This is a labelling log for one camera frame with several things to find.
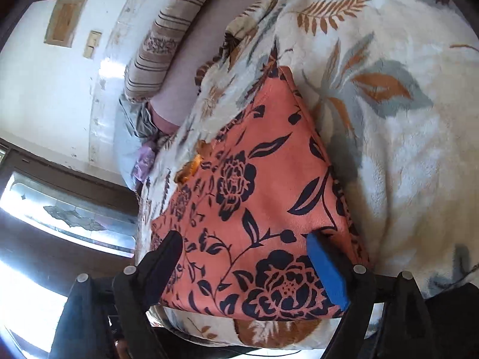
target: white wall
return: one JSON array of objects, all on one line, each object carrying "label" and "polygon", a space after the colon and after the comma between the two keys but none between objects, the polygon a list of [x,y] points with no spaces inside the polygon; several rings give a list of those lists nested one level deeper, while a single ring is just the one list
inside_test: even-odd
[{"label": "white wall", "polygon": [[[0,137],[47,160],[123,183],[111,162],[91,160],[89,134],[100,62],[126,1],[88,0],[71,48],[43,43],[54,0],[29,7],[0,53]],[[91,30],[103,33],[92,60],[82,56]]]}]

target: black cable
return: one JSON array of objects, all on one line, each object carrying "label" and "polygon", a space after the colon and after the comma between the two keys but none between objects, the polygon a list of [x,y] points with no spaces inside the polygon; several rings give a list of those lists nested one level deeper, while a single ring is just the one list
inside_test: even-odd
[{"label": "black cable", "polygon": [[233,349],[226,349],[226,348],[223,348],[223,347],[218,347],[218,348],[219,348],[219,349],[222,349],[222,350],[224,350],[224,351],[230,351],[230,352],[234,352],[234,353],[240,354],[240,355],[260,356],[260,357],[262,357],[262,358],[280,358],[280,357],[282,357],[282,356],[295,355],[295,354],[300,353],[300,352],[302,351],[302,350],[300,349],[299,351],[292,352],[292,353],[290,353],[290,354],[273,355],[273,356],[271,356],[271,355],[244,354],[244,353],[242,353],[242,352],[235,351],[235,350],[233,350]]}]

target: silver screw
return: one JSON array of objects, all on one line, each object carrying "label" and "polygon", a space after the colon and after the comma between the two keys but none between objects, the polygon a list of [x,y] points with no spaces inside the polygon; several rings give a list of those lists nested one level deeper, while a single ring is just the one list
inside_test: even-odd
[{"label": "silver screw", "polygon": [[88,274],[85,274],[85,273],[80,274],[77,277],[77,281],[80,282],[80,283],[85,282],[87,279],[88,279]]},{"label": "silver screw", "polygon": [[366,272],[366,267],[363,265],[356,265],[353,267],[353,270],[356,274],[364,274]]},{"label": "silver screw", "polygon": [[413,279],[413,274],[410,271],[403,271],[401,274],[404,279],[407,279],[407,280]]},{"label": "silver screw", "polygon": [[123,272],[125,275],[132,275],[135,274],[137,271],[137,268],[135,266],[126,266]]}]

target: red floral fabric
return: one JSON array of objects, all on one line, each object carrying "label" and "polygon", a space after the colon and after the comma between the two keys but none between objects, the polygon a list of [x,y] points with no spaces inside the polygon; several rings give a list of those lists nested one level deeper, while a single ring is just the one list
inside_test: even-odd
[{"label": "red floral fabric", "polygon": [[169,231],[184,238],[164,306],[246,320],[338,317],[306,235],[320,229],[354,264],[368,263],[291,72],[274,64],[266,75],[152,223],[152,249]]}]

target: cream floral blanket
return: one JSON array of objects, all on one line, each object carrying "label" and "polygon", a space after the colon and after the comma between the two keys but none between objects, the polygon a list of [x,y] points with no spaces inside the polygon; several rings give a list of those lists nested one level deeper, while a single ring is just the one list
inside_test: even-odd
[{"label": "cream floral blanket", "polygon": [[[174,174],[198,139],[213,139],[246,106],[271,58],[293,72],[375,272],[411,271],[424,297],[479,284],[479,40],[431,0],[259,0],[237,17],[222,61],[145,184],[138,259]],[[324,348],[339,322],[238,321],[161,307],[156,320],[201,344],[285,349]]]}]

